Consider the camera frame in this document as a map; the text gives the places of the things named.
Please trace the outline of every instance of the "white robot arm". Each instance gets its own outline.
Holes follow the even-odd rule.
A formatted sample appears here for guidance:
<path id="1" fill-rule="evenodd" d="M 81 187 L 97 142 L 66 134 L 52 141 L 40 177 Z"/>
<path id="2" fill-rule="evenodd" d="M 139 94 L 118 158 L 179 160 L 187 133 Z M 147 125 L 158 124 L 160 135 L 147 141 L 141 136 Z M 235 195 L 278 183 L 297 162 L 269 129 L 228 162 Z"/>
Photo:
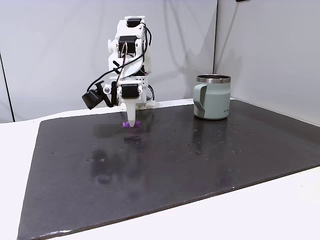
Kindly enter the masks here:
<path id="1" fill-rule="evenodd" d="M 115 39 L 108 41 L 108 49 L 111 53 L 108 59 L 109 72 L 94 81 L 87 93 L 82 96 L 89 109 L 94 108 L 102 100 L 109 107 L 124 103 L 128 117 L 126 125 L 134 127 L 136 106 L 145 106 L 149 100 L 147 88 L 150 88 L 154 97 L 154 91 L 148 82 L 151 73 L 148 48 L 150 44 L 151 33 L 145 24 L 144 16 L 126 16 L 124 20 L 120 20 Z M 102 87 L 102 82 L 98 81 L 106 74 L 109 74 L 111 83 Z M 90 90 L 94 84 L 97 89 Z"/>

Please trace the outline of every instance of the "purple object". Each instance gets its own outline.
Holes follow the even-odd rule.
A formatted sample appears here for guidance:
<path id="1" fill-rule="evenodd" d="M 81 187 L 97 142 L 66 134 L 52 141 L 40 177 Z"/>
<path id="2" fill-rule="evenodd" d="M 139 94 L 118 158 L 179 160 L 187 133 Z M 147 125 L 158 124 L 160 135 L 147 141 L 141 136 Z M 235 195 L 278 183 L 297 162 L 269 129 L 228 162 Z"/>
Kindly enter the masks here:
<path id="1" fill-rule="evenodd" d="M 131 128 L 128 121 L 124 122 L 122 125 L 126 129 Z M 133 128 L 141 128 L 141 122 L 140 121 L 136 121 L 134 126 L 133 126 Z"/>

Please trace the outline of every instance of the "metal rim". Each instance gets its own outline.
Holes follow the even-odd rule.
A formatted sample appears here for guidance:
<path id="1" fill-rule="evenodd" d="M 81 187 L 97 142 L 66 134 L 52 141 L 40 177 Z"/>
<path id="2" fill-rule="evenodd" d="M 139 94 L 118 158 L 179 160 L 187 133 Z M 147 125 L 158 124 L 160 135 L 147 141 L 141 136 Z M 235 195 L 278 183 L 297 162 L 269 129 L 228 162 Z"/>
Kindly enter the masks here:
<path id="1" fill-rule="evenodd" d="M 231 77 L 219 74 L 204 74 L 197 76 L 196 81 L 205 84 L 227 84 L 231 82 Z"/>

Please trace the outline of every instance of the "black mat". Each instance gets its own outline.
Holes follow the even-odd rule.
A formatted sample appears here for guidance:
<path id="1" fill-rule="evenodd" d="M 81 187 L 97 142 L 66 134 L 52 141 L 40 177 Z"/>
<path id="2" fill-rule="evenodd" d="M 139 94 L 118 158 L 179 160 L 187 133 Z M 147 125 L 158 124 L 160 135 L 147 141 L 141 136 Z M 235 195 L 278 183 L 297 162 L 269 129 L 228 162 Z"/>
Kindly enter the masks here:
<path id="1" fill-rule="evenodd" d="M 126 113 L 42 122 L 18 239 L 105 226 L 320 164 L 320 127 L 237 100 L 219 121 L 194 117 L 193 107 L 138 111 L 135 129 L 122 128 Z"/>

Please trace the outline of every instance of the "mug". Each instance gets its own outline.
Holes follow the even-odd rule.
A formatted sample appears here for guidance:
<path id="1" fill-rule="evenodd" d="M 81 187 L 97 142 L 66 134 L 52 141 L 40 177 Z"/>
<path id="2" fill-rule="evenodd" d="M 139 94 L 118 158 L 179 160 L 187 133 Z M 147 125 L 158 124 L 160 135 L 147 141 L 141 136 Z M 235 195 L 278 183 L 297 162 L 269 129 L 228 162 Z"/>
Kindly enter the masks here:
<path id="1" fill-rule="evenodd" d="M 229 115 L 231 77 L 217 74 L 199 75 L 193 90 L 194 115 L 219 120 Z"/>

